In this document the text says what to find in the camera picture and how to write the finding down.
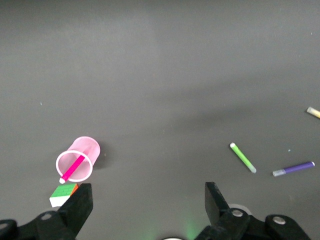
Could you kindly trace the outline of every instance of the pink marker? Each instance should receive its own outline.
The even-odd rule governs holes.
[[[75,172],[75,170],[79,167],[79,165],[84,161],[85,157],[80,156],[77,160],[69,167],[69,169],[63,174],[63,176],[60,178],[59,182],[61,184],[65,184],[66,181],[71,177],[71,175]]]

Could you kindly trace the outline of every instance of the cup rim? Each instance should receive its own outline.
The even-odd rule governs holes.
[[[61,177],[63,176],[63,173],[60,171],[60,168],[59,168],[59,161],[60,161],[60,159],[61,159],[64,155],[67,155],[67,154],[79,154],[79,155],[83,156],[83,157],[88,161],[89,166],[90,166],[90,169],[89,169],[89,172],[88,172],[87,176],[85,176],[85,177],[83,177],[83,178],[81,178],[81,179],[74,179],[74,178],[71,178],[71,177],[70,177],[70,178],[68,179],[68,181],[73,182],[73,183],[78,183],[78,182],[82,182],[82,181],[88,179],[88,178],[90,177],[92,171],[93,171],[92,162],[91,162],[90,158],[89,158],[86,154],[84,154],[83,152],[80,152],[80,151],[78,151],[78,150],[67,150],[67,151],[62,152],[62,153],[57,157],[57,159],[56,159],[56,161],[55,161],[55,168],[56,168],[57,172],[59,173],[59,175],[60,175]]]

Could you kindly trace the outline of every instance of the purple marker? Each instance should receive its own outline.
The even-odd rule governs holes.
[[[313,161],[308,161],[308,162],[305,162],[305,163],[302,163],[302,164],[299,164],[299,165],[290,166],[290,167],[286,167],[284,169],[273,171],[272,174],[273,174],[273,176],[278,177],[278,176],[281,176],[281,175],[285,175],[285,174],[288,174],[288,173],[293,173],[293,172],[300,171],[300,170],[303,170],[303,169],[312,168],[314,166],[315,166],[315,163]]]

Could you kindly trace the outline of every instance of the green block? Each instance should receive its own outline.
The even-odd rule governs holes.
[[[75,189],[76,185],[76,183],[73,183],[58,186],[56,190],[52,193],[51,198],[70,196],[73,190]]]

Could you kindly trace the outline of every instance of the metal screw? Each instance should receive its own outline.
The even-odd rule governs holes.
[[[286,220],[284,220],[282,217],[275,216],[272,219],[276,224],[284,225],[286,224]]]
[[[43,216],[41,217],[41,220],[45,221],[45,220],[48,220],[48,219],[50,219],[50,218],[51,218],[51,214],[50,214],[50,213],[46,213],[45,215],[43,215]]]
[[[233,214],[233,216],[235,216],[235,217],[238,217],[238,218],[240,218],[240,217],[242,217],[244,214],[241,212],[241,211],[239,211],[239,210],[233,210],[232,211],[232,214]]]
[[[0,224],[0,230],[5,229],[6,227],[8,227],[8,223],[1,223]]]

